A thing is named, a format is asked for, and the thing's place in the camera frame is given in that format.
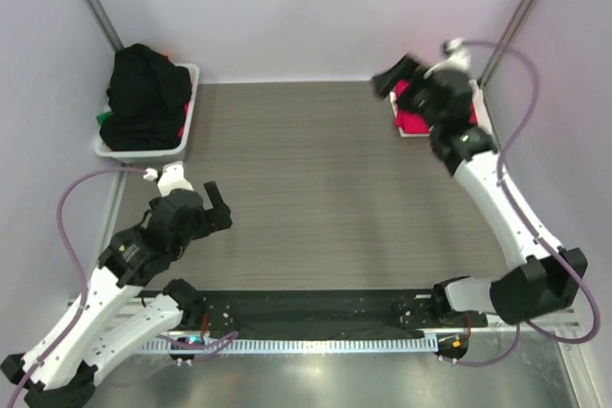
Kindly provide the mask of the red t shirt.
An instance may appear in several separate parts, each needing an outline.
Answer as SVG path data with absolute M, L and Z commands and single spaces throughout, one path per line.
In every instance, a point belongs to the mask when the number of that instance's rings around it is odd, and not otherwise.
M 464 130 L 467 130 L 475 125 L 476 117 L 473 109 L 473 104 L 471 105 L 471 119 L 470 124 L 426 124 L 426 122 L 419 116 L 410 114 L 399 108 L 397 103 L 397 98 L 401 94 L 401 92 L 406 87 L 405 81 L 399 81 L 396 87 L 394 88 L 395 96 L 396 96 L 396 107 L 397 107 L 397 116 L 396 116 L 396 124 L 398 127 L 401 127 L 405 133 L 407 134 L 415 134 L 415 135 L 425 135 L 431 132 L 438 133 L 440 136 L 442 135 L 450 135 L 450 134 L 458 134 Z

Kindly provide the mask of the white perforated plastic basket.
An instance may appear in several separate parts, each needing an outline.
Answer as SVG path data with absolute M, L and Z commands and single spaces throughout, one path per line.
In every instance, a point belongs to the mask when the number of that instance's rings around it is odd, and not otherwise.
M 93 151 L 98 157 L 115 160 L 123 164 L 149 162 L 169 163 L 174 161 L 182 161 L 186 157 L 187 140 L 189 137 L 189 130 L 193 119 L 198 92 L 200 68 L 193 63 L 177 63 L 177 66 L 187 69 L 191 80 L 191 98 L 185 106 L 186 119 L 181 131 L 182 135 L 178 146 L 173 149 L 163 150 L 111 151 L 102 141 L 99 134 L 96 134 L 93 142 Z

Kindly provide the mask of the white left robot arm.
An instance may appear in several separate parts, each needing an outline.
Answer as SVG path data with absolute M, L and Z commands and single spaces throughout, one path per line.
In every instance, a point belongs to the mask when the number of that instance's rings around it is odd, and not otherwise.
M 29 407 L 83 407 L 119 364 L 153 337 L 177 327 L 196 329 L 204 295 L 184 279 L 113 330 L 111 319 L 197 239 L 231 227 L 230 208 L 216 183 L 206 194 L 175 188 L 152 200 L 142 220 L 117 232 L 98 258 L 85 291 L 43 340 L 10 354 L 1 371 Z

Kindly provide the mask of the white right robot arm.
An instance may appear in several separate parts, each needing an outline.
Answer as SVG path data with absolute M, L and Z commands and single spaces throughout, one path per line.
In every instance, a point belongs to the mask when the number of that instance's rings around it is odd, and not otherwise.
M 452 327 L 466 311 L 492 312 L 515 325 L 571 307 L 578 293 L 574 271 L 587 260 L 546 230 L 498 165 L 492 135 L 473 120 L 473 87 L 465 64 L 447 59 L 428 68 L 410 55 L 371 79 L 375 95 L 387 97 L 400 83 L 400 109 L 421 118 L 432 152 L 470 195 L 501 246 L 508 271 L 497 280 L 463 276 L 434 287 L 433 320 Z

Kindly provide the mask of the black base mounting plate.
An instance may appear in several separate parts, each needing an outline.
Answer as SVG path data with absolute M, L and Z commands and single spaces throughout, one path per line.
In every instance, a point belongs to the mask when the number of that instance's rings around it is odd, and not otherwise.
M 202 290 L 208 331 L 248 340 L 416 338 L 485 328 L 478 311 L 443 311 L 432 290 Z

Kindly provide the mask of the black t shirt pile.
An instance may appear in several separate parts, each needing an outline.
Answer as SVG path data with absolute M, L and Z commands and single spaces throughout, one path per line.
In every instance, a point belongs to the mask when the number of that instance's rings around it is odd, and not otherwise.
M 99 126 L 113 152 L 171 150 L 179 146 L 193 96 L 189 70 L 146 45 L 116 52 L 106 89 L 109 115 Z

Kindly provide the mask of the green garment in basket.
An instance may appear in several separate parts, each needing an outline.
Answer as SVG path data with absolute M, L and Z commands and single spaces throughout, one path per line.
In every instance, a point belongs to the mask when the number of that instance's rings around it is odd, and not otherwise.
M 101 125 L 104 121 L 106 121 L 111 116 L 112 116 L 111 112 L 103 112 L 96 116 L 96 120 L 98 124 Z

